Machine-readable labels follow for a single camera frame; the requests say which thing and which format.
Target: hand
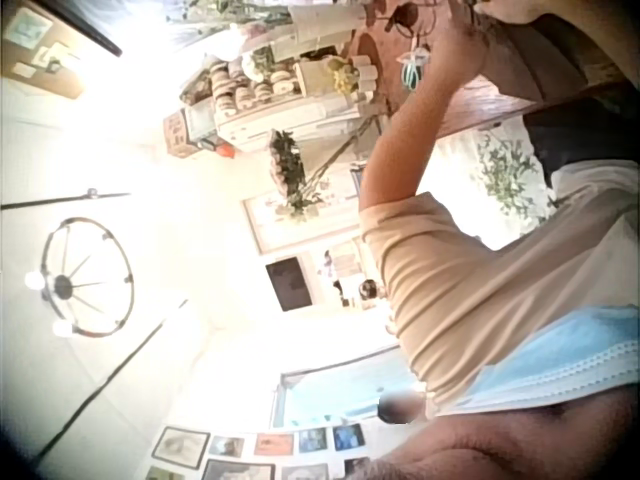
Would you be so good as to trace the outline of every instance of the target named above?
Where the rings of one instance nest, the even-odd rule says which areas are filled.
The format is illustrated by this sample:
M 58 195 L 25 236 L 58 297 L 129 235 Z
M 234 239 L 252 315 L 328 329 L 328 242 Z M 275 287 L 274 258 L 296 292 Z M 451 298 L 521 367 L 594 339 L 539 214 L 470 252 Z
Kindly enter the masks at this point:
M 484 35 L 471 27 L 450 23 L 436 38 L 429 70 L 457 90 L 480 74 L 487 52 Z
M 553 2 L 565 0 L 481 0 L 473 7 L 476 13 L 497 18 L 505 23 L 531 23 L 552 13 Z

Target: blue face mask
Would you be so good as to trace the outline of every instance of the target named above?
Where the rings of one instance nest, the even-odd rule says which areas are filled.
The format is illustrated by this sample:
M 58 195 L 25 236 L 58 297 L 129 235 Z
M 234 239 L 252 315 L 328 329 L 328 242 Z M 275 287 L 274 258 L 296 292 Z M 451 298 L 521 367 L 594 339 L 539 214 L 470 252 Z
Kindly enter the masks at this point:
M 536 408 L 638 383 L 638 307 L 590 307 L 536 332 L 484 367 L 439 415 Z

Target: framed picture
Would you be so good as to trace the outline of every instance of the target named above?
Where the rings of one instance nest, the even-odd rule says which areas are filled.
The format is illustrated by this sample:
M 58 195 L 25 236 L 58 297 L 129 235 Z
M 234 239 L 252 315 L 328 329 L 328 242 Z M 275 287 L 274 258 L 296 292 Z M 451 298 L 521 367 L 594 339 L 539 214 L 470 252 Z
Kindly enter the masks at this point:
M 333 441 L 338 452 L 364 446 L 364 435 L 359 423 L 333 427 Z
M 202 480 L 275 480 L 276 466 L 209 460 Z
M 198 470 L 209 436 L 209 433 L 166 427 L 151 456 L 163 462 Z
M 282 210 L 277 191 L 244 200 L 247 218 L 261 255 L 284 255 L 333 235 L 358 234 L 358 192 L 346 168 L 330 169 L 318 186 L 323 202 L 310 208 L 305 222 L 292 220 Z
M 321 463 L 282 467 L 282 480 L 329 480 L 329 466 Z
M 21 47 L 33 50 L 47 34 L 53 22 L 38 15 L 27 7 L 22 7 L 4 33 L 4 38 Z
M 371 460 L 369 457 L 361 457 L 361 458 L 349 458 L 344 461 L 344 474 L 348 477 L 351 474 L 356 473 L 357 470 L 360 470 L 362 467 L 366 466 Z
M 213 437 L 213 440 L 211 440 L 209 454 L 240 458 L 242 456 L 243 446 L 244 438 L 215 436 Z
M 298 432 L 298 450 L 300 453 L 317 452 L 327 449 L 327 429 L 314 428 Z
M 290 433 L 259 433 L 256 455 L 293 455 L 293 435 Z
M 164 468 L 151 467 L 145 480 L 184 480 L 184 475 L 170 472 Z

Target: wall-mounted tv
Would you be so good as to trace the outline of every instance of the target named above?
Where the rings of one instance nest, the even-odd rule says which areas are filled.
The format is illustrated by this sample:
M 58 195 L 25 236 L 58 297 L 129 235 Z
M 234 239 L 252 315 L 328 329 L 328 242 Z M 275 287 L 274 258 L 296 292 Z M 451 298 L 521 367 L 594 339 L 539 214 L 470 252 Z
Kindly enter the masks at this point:
M 296 257 L 267 265 L 267 273 L 283 312 L 312 305 L 311 294 Z

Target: dark pants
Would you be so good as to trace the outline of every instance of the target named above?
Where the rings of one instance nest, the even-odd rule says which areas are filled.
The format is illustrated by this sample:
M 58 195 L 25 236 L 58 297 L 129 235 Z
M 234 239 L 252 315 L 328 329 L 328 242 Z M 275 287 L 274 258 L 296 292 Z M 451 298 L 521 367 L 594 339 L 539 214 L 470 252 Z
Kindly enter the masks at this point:
M 640 163 L 638 98 L 635 90 L 617 90 L 600 99 L 585 98 L 525 115 L 547 185 L 553 172 L 583 160 Z

